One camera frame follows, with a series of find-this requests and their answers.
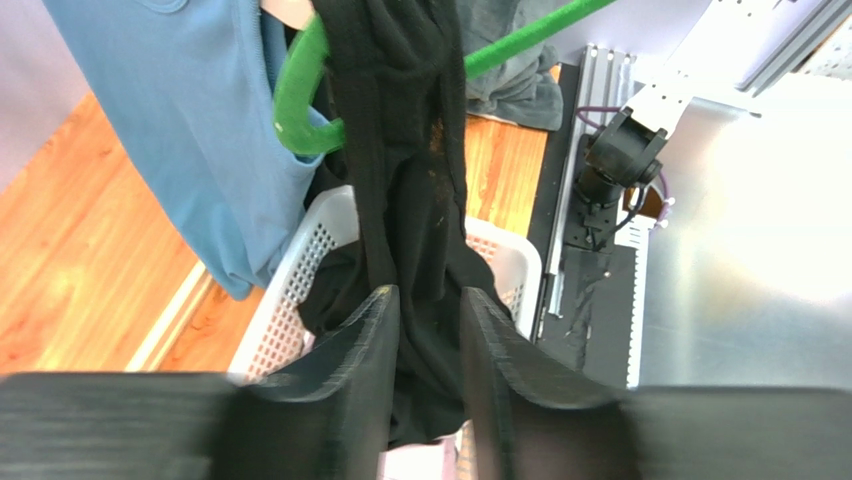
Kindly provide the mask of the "black tank top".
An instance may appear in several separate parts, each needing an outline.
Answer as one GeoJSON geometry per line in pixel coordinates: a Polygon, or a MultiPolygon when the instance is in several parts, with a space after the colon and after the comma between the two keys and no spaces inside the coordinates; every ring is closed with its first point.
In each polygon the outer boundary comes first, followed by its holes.
{"type": "Polygon", "coordinates": [[[462,291],[496,292],[464,229],[466,75],[456,5],[318,1],[315,9],[330,45],[359,238],[323,259],[300,316],[323,337],[374,289],[395,286],[400,339],[388,446],[430,444],[467,420],[462,291]]]}

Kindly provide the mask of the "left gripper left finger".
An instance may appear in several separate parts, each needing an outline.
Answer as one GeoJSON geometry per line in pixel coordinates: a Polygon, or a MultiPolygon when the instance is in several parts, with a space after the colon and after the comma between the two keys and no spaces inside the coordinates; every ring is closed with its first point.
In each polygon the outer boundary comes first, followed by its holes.
{"type": "Polygon", "coordinates": [[[399,298],[376,289],[255,384],[220,373],[1,381],[5,479],[374,479],[388,443],[399,298]]]}

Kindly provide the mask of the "green plastic hanger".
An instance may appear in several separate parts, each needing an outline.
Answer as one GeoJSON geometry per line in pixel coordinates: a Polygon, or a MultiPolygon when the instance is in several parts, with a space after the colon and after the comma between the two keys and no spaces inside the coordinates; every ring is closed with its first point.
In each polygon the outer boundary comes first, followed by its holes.
{"type": "MultiPolygon", "coordinates": [[[[467,55],[465,72],[476,78],[610,4],[609,0],[573,1],[467,55]]],[[[345,143],[341,120],[317,126],[309,115],[329,52],[323,23],[318,15],[313,15],[294,38],[277,78],[273,125],[280,143],[298,155],[334,152],[345,143]]]]}

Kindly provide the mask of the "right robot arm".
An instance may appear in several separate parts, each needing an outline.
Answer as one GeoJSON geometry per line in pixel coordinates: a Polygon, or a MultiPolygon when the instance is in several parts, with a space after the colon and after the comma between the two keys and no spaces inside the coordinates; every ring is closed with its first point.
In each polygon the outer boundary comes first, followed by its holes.
{"type": "Polygon", "coordinates": [[[602,107],[612,117],[581,144],[584,166],[569,202],[568,245],[612,250],[617,234],[643,208],[663,168],[658,155],[690,102],[731,83],[726,68],[766,43],[792,7],[790,1],[710,2],[645,86],[619,107],[602,107]]]}

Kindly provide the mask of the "mauve tank top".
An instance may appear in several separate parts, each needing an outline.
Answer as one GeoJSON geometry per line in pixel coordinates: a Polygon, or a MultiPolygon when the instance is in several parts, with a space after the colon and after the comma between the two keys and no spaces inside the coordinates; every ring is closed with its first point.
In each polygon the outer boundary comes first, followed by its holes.
{"type": "Polygon", "coordinates": [[[456,438],[443,437],[433,444],[400,447],[385,452],[378,479],[451,480],[456,478],[456,438]]]}

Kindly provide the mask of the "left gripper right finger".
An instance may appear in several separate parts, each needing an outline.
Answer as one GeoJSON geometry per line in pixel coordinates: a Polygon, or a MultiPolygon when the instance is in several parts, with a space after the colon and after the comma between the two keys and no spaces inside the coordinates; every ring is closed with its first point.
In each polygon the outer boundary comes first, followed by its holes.
{"type": "Polygon", "coordinates": [[[460,304],[482,479],[847,479],[851,396],[824,388],[619,390],[523,338],[483,291],[460,304]]]}

